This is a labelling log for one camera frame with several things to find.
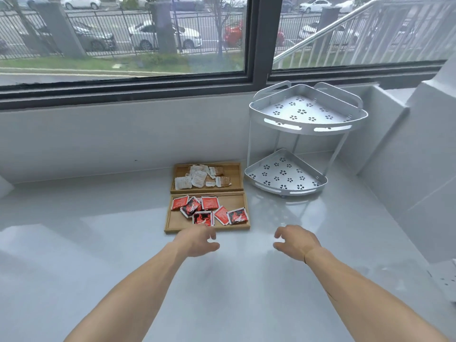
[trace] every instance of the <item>window frame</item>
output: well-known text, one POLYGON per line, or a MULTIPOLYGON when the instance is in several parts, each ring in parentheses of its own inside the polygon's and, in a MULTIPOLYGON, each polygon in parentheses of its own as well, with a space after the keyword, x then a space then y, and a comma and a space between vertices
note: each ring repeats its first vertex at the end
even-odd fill
POLYGON ((282 0, 248 0, 243 72, 6 85, 0 86, 0 112, 254 92, 284 80, 308 85, 378 82, 384 88, 413 87, 431 79, 445 62, 272 71, 276 35, 270 34, 277 34, 281 7, 282 0))

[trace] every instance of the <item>handrail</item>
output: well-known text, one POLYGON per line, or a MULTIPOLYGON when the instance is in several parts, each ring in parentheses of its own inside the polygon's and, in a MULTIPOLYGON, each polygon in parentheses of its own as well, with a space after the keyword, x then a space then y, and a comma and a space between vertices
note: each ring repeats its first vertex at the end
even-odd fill
POLYGON ((350 12, 349 14, 339 18, 338 20, 336 20, 332 24, 328 25, 327 27, 322 28, 321 30, 319 30, 316 33, 310 35, 309 37, 307 37, 306 39, 302 40, 301 42, 295 44, 294 46, 288 48, 285 51, 282 51, 280 54, 278 54, 277 56, 274 57, 274 60, 272 62, 273 62, 273 64, 279 62, 283 58, 287 57, 289 54, 293 54, 294 52, 298 51, 299 49, 304 48, 309 43, 315 41, 316 39, 319 39, 319 38, 325 36, 326 34, 328 34, 328 32, 337 29, 339 27, 339 25, 341 25, 341 24, 343 24, 343 23, 355 18, 356 16, 360 15, 360 13, 364 12, 365 10, 367 10, 367 9, 377 5, 377 4, 381 4, 382 6, 388 5, 388 4, 394 4, 394 5, 397 5, 397 4, 402 4, 402 5, 412 4, 412 5, 417 5, 419 2, 422 2, 422 1, 424 1, 424 2, 425 1, 435 2, 435 1, 446 1, 446 0, 370 0, 369 2, 365 3, 361 7, 359 7, 357 9, 355 9, 354 11, 350 12))

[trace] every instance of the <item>hand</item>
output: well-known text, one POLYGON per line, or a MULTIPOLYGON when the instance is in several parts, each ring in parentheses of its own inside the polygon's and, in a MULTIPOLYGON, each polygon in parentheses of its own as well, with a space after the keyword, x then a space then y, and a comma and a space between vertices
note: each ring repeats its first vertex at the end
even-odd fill
POLYGON ((282 236, 285 242, 275 242, 274 248, 287 256, 301 260, 305 263, 305 255, 317 247, 321 247, 315 234, 301 226, 288 224, 286 227, 278 227, 274 237, 282 236))
POLYGON ((217 251, 218 242, 208 242, 209 238, 215 240, 215 229, 202 224, 181 230, 173 240, 186 257, 199 257, 206 253, 217 251))

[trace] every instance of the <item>metal corner shelf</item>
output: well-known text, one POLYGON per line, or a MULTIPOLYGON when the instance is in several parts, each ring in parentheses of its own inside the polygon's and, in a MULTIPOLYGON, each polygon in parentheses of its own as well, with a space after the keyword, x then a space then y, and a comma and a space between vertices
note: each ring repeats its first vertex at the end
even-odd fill
POLYGON ((307 195, 323 190, 328 182, 326 174, 348 133, 362 127, 368 117, 368 113, 363 110, 361 98, 355 94, 323 82, 310 87, 303 84, 291 86, 290 81, 258 91, 249 104, 249 115, 245 177, 260 189, 282 197, 307 195), (260 98, 282 86, 288 88, 260 98), (278 132, 273 154, 250 165, 252 121, 278 132), (277 151, 281 132, 297 134, 291 152, 286 149, 277 151), (341 133, 344 135, 323 173, 294 155, 301 135, 341 133))

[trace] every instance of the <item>forearm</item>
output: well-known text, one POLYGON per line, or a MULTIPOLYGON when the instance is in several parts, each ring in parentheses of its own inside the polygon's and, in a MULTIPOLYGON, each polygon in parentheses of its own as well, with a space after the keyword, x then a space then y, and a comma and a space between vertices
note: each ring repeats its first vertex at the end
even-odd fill
POLYGON ((356 342, 448 341, 401 300, 319 247, 305 261, 356 342))
POLYGON ((185 256, 170 242, 119 282, 65 342, 140 342, 185 256))

